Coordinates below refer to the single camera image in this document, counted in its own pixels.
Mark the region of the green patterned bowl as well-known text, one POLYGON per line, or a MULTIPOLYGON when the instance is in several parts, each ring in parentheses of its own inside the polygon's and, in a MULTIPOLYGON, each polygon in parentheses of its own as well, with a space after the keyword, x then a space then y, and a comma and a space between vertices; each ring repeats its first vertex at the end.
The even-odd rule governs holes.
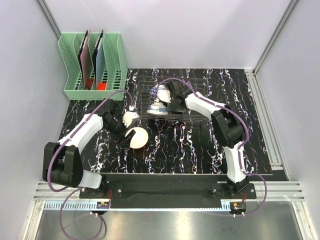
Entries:
POLYGON ((157 89, 157 92, 156 92, 156 95, 157 95, 157 98, 158 100, 160 100, 161 102, 164 102, 164 103, 170 103, 171 102, 171 93, 169 91, 169 89, 163 85, 163 84, 160 84, 160 85, 156 85, 154 86, 156 87, 157 89))

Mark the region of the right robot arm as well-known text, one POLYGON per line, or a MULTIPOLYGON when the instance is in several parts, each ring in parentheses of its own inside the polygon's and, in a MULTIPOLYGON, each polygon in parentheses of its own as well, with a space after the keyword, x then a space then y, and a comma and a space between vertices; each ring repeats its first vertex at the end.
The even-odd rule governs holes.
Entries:
POLYGON ((221 192, 235 199, 245 196, 249 180, 245 170, 244 145, 249 140, 249 132, 243 119, 236 113, 236 106, 215 102, 179 78, 169 78, 165 85, 172 104, 211 119, 214 137, 218 145, 223 147, 227 164, 227 184, 221 192))

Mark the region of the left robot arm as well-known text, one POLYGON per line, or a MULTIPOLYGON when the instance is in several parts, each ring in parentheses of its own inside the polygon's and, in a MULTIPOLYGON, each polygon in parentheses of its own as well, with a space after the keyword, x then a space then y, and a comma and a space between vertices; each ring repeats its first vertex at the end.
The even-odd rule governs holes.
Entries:
POLYGON ((58 193, 67 188, 89 189, 97 198, 103 198, 109 192, 106 177, 83 168, 81 153, 92 137, 103 129, 109 131, 119 145, 133 138, 133 133, 129 136, 125 134, 140 116, 132 106, 125 113, 117 108, 114 100, 103 101, 86 113, 68 135, 58 142, 45 145, 42 178, 51 191, 58 193))

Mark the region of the blue floral white bowl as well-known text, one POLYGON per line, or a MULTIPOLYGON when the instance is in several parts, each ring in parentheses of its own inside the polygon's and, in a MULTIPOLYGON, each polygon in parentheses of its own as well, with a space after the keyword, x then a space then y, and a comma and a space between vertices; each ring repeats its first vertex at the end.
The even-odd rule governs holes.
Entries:
POLYGON ((154 101, 148 106, 146 111, 148 114, 152 115, 168 115, 168 109, 162 102, 154 101))

